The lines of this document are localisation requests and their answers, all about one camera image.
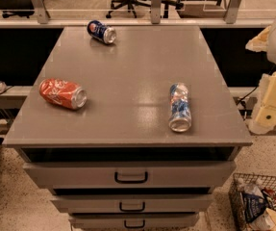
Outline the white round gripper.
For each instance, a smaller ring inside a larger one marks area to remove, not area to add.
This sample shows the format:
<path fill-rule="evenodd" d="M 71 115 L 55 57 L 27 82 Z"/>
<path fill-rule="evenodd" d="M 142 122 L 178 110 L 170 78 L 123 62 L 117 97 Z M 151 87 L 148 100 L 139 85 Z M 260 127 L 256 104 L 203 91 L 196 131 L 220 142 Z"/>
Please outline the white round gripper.
<path fill-rule="evenodd" d="M 245 48 L 253 52 L 266 52 L 271 26 L 264 28 L 250 39 Z M 254 134 L 266 134 L 276 126 L 276 71 L 272 75 L 264 74 L 259 83 L 258 101 L 253 108 L 248 128 Z"/>

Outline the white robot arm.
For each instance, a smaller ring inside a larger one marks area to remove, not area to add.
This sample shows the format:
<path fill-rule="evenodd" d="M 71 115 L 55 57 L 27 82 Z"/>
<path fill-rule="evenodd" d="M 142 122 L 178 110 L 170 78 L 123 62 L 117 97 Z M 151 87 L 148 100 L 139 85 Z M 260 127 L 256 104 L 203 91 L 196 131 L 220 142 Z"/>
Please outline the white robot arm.
<path fill-rule="evenodd" d="M 264 51 L 267 59 L 276 64 L 276 18 L 250 39 L 245 48 L 254 52 Z M 276 71 L 262 75 L 258 90 L 260 94 L 248 127 L 254 134 L 266 134 L 276 126 Z"/>

